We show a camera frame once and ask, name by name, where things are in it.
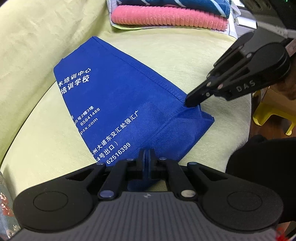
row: gray panel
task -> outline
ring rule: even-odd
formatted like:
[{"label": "gray panel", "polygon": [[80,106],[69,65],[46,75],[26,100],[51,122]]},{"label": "gray panel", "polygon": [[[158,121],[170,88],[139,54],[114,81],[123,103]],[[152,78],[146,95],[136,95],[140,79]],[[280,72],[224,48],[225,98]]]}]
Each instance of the gray panel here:
[{"label": "gray panel", "polygon": [[223,230],[208,221],[193,202],[181,201],[171,192],[123,192],[101,202],[81,225],[60,233],[21,230],[13,241],[275,241],[268,229],[254,234]]}]

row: light yellow fabric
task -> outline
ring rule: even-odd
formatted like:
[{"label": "light yellow fabric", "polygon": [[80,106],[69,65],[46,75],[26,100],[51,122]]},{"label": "light yellow fabric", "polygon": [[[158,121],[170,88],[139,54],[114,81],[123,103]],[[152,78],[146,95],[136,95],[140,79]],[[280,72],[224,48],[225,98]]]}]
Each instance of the light yellow fabric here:
[{"label": "light yellow fabric", "polygon": [[[24,123],[1,166],[12,197],[95,162],[52,73],[62,57],[90,36],[99,36],[185,92],[204,80],[235,41],[187,28],[113,29],[104,0],[9,0],[0,8],[0,22],[7,23],[0,27],[0,158]],[[215,123],[180,163],[198,161],[223,171],[228,157],[248,137],[250,97],[232,102],[213,97],[202,109]]]}]

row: blue blanket with white stripes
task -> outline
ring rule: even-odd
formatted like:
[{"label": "blue blanket with white stripes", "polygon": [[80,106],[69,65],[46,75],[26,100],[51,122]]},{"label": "blue blanket with white stripes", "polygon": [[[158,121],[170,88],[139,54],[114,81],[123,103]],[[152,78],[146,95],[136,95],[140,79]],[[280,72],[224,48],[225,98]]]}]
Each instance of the blue blanket with white stripes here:
[{"label": "blue blanket with white stripes", "polygon": [[186,7],[229,18],[231,0],[117,0],[117,3],[119,5]]}]

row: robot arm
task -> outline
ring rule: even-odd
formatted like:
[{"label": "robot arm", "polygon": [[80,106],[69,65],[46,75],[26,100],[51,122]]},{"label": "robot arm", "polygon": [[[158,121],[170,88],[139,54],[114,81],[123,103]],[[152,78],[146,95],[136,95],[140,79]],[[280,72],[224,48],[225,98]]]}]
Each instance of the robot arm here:
[{"label": "robot arm", "polygon": [[211,95],[232,100],[283,80],[290,71],[285,46],[296,38],[296,1],[243,0],[257,29],[241,36],[214,64],[185,104],[194,107]]}]

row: yellow plastic stool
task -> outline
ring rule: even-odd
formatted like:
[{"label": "yellow plastic stool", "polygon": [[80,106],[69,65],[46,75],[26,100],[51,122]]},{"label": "yellow plastic stool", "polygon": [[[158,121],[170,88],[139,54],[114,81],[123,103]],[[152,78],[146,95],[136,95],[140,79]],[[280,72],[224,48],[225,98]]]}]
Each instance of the yellow plastic stool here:
[{"label": "yellow plastic stool", "polygon": [[282,118],[285,118],[291,121],[292,123],[289,129],[287,130],[286,135],[289,136],[292,134],[292,129],[294,128],[296,123],[296,117],[289,115],[286,112],[283,112],[271,105],[260,102],[256,111],[254,112],[253,121],[255,122],[256,125],[262,126],[271,115],[278,115]]}]

